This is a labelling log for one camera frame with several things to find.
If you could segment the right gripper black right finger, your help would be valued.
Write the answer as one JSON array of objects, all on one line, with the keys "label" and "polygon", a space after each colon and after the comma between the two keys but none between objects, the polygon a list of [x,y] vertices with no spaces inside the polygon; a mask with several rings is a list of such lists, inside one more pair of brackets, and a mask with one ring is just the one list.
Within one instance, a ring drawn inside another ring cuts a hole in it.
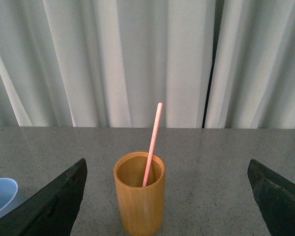
[{"label": "right gripper black right finger", "polygon": [[295,184],[255,159],[247,175],[269,233],[295,236]]}]

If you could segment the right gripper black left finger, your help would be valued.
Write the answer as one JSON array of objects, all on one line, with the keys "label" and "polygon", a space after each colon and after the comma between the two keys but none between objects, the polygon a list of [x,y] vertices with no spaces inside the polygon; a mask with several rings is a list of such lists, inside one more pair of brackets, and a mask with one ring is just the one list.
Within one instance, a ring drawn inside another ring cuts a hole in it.
[{"label": "right gripper black left finger", "polygon": [[23,204],[0,219],[0,236],[68,236],[78,216],[87,180],[80,159]]}]

